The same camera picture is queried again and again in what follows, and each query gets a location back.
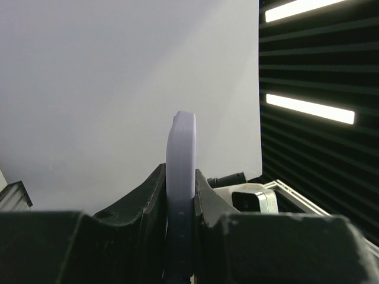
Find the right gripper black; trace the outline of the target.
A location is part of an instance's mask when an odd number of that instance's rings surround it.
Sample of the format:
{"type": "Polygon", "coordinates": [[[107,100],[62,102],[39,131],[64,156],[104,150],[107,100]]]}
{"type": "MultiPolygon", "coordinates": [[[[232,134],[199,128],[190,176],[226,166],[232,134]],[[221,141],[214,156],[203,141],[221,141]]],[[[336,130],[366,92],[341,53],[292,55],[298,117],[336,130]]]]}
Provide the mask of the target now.
{"type": "Polygon", "coordinates": [[[234,173],[224,177],[208,178],[207,182],[210,186],[233,186],[247,183],[246,176],[243,172],[234,173]]]}

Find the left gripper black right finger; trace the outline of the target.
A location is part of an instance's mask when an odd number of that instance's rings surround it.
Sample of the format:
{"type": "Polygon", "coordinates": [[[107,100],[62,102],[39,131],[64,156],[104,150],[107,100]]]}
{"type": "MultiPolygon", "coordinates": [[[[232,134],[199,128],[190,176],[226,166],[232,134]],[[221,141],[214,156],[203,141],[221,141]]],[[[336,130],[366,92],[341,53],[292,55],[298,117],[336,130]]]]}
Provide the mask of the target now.
{"type": "Polygon", "coordinates": [[[378,266],[345,217],[239,212],[195,181],[197,283],[377,283],[378,266]]]}

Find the large phone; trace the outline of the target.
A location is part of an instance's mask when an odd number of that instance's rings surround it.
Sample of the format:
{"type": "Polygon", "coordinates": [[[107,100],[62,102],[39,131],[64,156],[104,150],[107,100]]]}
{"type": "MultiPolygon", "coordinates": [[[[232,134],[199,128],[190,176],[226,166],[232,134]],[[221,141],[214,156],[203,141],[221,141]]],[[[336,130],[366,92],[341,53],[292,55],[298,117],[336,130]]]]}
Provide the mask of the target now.
{"type": "Polygon", "coordinates": [[[174,116],[166,147],[167,232],[164,283],[190,283],[194,273],[195,114],[174,116]]]}

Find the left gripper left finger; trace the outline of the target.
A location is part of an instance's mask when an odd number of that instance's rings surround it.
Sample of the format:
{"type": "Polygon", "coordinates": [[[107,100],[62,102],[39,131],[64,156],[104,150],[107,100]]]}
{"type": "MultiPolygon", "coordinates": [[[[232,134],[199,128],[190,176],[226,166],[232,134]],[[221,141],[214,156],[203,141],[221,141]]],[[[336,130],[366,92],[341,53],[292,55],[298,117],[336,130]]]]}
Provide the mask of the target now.
{"type": "Polygon", "coordinates": [[[165,165],[89,216],[79,211],[1,213],[2,283],[161,283],[165,165]]]}

